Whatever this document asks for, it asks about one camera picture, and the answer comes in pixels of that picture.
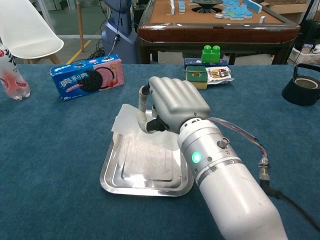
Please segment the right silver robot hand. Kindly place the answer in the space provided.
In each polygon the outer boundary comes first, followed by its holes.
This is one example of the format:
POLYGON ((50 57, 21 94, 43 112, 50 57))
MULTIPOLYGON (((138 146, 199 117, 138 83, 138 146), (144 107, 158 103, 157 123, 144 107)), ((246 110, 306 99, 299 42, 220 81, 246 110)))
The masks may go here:
POLYGON ((211 109, 196 87, 187 80, 152 76, 139 89, 137 123, 140 129, 151 134, 157 131, 180 133, 190 119, 205 120, 211 109), (148 97, 152 97, 156 118, 147 120, 148 97))

